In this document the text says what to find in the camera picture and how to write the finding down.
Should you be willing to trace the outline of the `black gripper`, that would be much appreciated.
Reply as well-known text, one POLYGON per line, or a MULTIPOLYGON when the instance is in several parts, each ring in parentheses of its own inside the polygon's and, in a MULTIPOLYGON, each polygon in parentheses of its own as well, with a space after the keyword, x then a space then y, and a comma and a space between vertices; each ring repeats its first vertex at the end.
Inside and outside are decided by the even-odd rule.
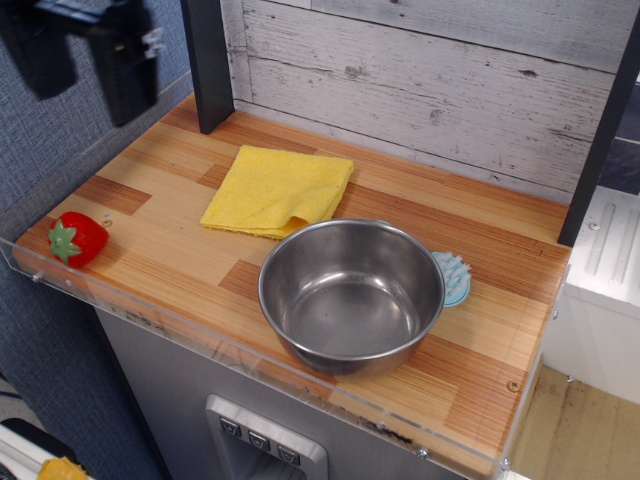
POLYGON ((153 25, 142 1, 112 1, 104 9, 79 1, 1 3, 1 38, 39 100, 54 98, 77 81, 65 34, 88 40, 116 127, 156 105, 163 29, 153 25))

